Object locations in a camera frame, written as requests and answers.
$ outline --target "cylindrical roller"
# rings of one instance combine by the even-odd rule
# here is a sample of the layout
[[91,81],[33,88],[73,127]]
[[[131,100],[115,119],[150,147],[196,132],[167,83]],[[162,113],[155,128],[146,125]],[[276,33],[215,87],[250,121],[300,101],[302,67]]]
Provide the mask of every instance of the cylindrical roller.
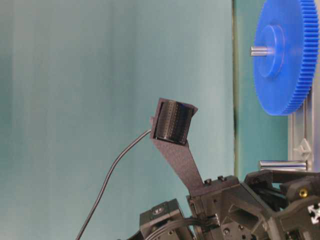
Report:
[[260,161],[261,170],[307,171],[306,161]]
[[177,101],[162,103],[155,130],[157,139],[185,145],[194,109]]

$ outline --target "black mechanical part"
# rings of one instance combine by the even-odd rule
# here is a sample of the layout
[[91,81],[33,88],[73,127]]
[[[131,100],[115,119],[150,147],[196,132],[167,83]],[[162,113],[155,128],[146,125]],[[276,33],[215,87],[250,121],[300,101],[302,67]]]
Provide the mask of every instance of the black mechanical part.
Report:
[[219,228],[211,229],[209,234],[196,227],[198,239],[251,240],[253,235],[259,240],[268,239],[263,223],[270,213],[264,203],[239,182],[231,187],[221,186],[217,191],[187,198],[194,218],[216,216],[219,221]]
[[155,137],[185,145],[194,111],[194,107],[183,103],[172,100],[164,101],[161,105]]
[[209,225],[214,224],[214,221],[204,221],[198,218],[184,218],[181,220],[174,220],[166,223],[165,225],[159,227],[150,235],[148,235],[145,240],[159,240],[163,236],[167,237],[167,234],[170,238],[180,239],[179,235],[177,234],[176,230],[188,226],[200,226],[200,227],[207,227]]
[[282,171],[282,170],[261,170],[249,173],[244,182],[249,186],[259,183],[267,182],[269,186],[272,183],[283,184],[294,180],[299,180],[304,177],[320,176],[318,172],[303,172],[303,171]]
[[[158,134],[160,137],[157,137],[158,128],[164,129],[163,126],[166,123],[171,123],[173,118],[177,119],[177,117],[174,117],[172,114],[168,114],[169,111],[167,110],[167,108],[169,105],[175,106],[175,108],[185,108],[184,112],[188,112],[188,116],[191,112],[190,109],[192,109],[192,116],[197,112],[198,109],[190,104],[160,98],[152,121],[152,128],[150,133],[150,138],[153,144],[162,153],[170,166],[174,169],[175,173],[179,176],[181,181],[189,190],[190,194],[193,194],[194,191],[198,191],[199,189],[201,189],[204,184],[190,152],[188,141],[186,140],[185,144],[181,144],[181,141],[173,142],[162,139],[161,136],[165,135],[165,130],[159,130]],[[178,122],[182,124],[181,126],[177,125],[176,123],[172,125],[180,130],[173,129],[172,127],[169,128],[172,129],[172,132],[175,133],[181,133],[181,129],[184,129],[183,132],[185,132],[185,130],[189,130],[190,121],[191,120],[178,120]]]
[[[144,239],[167,223],[183,220],[178,201],[163,202],[140,215],[140,232]],[[162,240],[193,240],[188,226],[172,229],[161,237]]]
[[290,203],[308,196],[320,196],[320,175],[288,181],[281,184],[280,189]]
[[286,209],[273,214],[268,220],[267,230],[271,240],[317,240],[320,236],[320,226],[312,223],[308,207],[320,203],[320,197],[310,196],[297,200]]

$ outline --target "screw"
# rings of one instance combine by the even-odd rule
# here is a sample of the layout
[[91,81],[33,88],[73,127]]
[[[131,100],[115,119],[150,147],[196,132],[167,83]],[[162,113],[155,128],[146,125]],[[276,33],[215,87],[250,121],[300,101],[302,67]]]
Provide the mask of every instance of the screw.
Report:
[[223,234],[224,235],[229,235],[230,234],[230,230],[229,230],[229,228],[225,228],[224,230],[223,230]]
[[218,180],[220,180],[221,182],[224,182],[227,180],[227,178],[224,176],[218,176]]
[[305,188],[302,188],[300,189],[300,192],[299,192],[299,196],[302,198],[302,199],[305,199],[306,197],[308,197],[308,190],[305,189]]
[[212,183],[211,178],[204,181],[204,184],[207,184],[207,185],[211,185],[211,183]]

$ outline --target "yellow screw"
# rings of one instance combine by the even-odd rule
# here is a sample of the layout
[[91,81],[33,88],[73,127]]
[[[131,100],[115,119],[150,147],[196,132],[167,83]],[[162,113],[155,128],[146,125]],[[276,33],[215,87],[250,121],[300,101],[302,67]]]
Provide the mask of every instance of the yellow screw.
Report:
[[299,195],[302,199],[305,199],[308,197],[308,190],[305,188],[300,189]]

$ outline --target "teal backdrop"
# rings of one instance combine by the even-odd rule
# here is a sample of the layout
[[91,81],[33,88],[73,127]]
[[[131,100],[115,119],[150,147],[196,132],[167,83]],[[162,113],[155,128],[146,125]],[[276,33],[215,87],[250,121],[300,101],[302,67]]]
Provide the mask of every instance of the teal backdrop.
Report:
[[267,115],[254,84],[250,47],[264,2],[233,0],[235,173],[240,180],[257,171],[259,161],[288,160],[288,118]]
[[[0,239],[74,239],[159,97],[199,107],[202,178],[234,173],[231,0],[2,0],[0,32]],[[173,198],[188,216],[187,194],[144,139],[83,239],[127,239]]]

